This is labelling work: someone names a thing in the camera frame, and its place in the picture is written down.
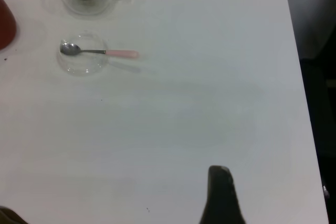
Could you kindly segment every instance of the white table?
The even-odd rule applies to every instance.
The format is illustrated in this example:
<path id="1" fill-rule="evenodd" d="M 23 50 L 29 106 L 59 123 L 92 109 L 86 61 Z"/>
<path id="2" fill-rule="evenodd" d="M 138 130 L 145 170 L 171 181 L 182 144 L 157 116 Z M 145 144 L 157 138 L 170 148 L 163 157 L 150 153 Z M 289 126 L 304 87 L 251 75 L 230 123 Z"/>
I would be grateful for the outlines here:
<path id="1" fill-rule="evenodd" d="M 328 222 L 287 0 L 123 0 L 99 17 L 5 1 L 20 32 L 0 53 L 0 205 L 31 224 L 198 223 L 225 165 L 248 223 Z M 66 74 L 58 43 L 84 29 L 141 59 Z"/>

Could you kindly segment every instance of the pink spoon handle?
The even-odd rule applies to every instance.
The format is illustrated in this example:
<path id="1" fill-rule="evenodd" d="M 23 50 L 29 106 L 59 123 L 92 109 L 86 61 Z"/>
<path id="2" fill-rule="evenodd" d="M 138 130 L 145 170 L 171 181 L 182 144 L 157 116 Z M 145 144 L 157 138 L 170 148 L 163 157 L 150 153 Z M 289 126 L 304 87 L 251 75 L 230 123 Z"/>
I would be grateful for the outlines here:
<path id="1" fill-rule="evenodd" d="M 105 54 L 130 59 L 135 59 L 139 57 L 139 53 L 137 51 L 129 51 L 129 50 L 107 50 Z"/>

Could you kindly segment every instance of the red object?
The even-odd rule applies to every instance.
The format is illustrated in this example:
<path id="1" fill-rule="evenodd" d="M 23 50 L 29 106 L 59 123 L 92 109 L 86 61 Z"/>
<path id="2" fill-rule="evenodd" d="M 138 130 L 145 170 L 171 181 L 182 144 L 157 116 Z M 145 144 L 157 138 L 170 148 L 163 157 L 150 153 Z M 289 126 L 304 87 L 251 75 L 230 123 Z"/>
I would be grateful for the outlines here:
<path id="1" fill-rule="evenodd" d="M 4 0 L 0 0 L 0 50 L 7 47 L 15 38 L 15 18 Z"/>

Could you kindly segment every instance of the metal spoon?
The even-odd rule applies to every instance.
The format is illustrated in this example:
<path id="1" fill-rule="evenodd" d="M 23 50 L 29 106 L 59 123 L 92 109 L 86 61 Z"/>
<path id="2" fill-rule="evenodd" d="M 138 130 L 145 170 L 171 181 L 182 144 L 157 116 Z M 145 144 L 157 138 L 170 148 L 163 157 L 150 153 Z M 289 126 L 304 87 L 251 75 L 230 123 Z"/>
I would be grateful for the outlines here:
<path id="1" fill-rule="evenodd" d="M 76 44 L 71 44 L 64 42 L 59 47 L 62 54 L 68 56 L 76 56 L 81 52 L 91 52 L 94 54 L 102 54 L 102 55 L 109 55 L 115 56 L 120 58 L 130 58 L 135 59 L 139 57 L 139 53 L 137 51 L 130 51 L 130 50 L 81 50 L 79 46 Z"/>

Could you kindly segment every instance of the small glass bowl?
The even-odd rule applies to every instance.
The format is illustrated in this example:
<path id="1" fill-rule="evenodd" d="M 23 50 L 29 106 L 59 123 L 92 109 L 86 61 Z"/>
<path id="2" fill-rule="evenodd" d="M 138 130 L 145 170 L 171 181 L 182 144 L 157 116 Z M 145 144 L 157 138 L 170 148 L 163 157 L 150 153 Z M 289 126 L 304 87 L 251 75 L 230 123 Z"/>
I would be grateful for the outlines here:
<path id="1" fill-rule="evenodd" d="M 104 41 L 91 31 L 71 35 L 69 38 L 61 40 L 60 45 L 64 42 L 76 44 L 82 50 L 107 50 Z M 74 76 L 87 76 L 100 71 L 106 65 L 108 57 L 88 52 L 68 56 L 61 53 L 59 49 L 57 61 L 65 72 Z"/>

